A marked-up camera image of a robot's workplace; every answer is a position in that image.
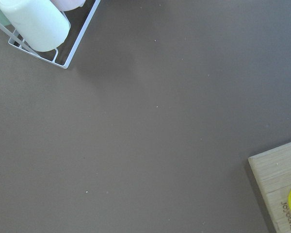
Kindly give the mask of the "pale pink plastic cup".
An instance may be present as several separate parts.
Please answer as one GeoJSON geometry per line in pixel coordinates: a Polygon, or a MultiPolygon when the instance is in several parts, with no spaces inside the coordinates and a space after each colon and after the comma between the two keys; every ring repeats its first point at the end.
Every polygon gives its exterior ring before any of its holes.
{"type": "Polygon", "coordinates": [[[51,0],[59,11],[71,11],[82,7],[86,0],[51,0]]]}

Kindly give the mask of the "white plastic cup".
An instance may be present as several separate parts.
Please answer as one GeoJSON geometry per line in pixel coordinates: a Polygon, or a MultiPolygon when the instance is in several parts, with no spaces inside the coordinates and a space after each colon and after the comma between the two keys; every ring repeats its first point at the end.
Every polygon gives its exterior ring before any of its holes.
{"type": "Polygon", "coordinates": [[[35,51],[59,47],[70,31],[69,21],[49,0],[0,0],[0,10],[35,51]]]}

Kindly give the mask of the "wooden cutting board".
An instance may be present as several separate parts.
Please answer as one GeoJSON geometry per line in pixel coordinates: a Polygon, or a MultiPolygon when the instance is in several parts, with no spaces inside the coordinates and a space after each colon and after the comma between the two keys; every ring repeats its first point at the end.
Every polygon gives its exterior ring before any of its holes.
{"type": "Polygon", "coordinates": [[[248,158],[277,233],[291,233],[291,142],[248,158]]]}

